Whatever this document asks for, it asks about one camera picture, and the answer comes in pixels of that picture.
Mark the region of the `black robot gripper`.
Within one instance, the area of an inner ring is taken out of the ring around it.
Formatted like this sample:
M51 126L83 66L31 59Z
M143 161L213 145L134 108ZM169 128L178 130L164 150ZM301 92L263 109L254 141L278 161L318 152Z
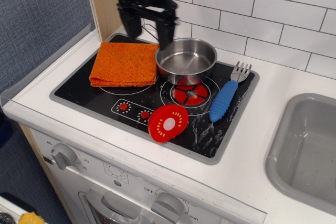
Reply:
M172 41L177 20L177 3L172 0L118 0L118 11L123 26L130 38L142 33L141 18L156 22L160 49Z

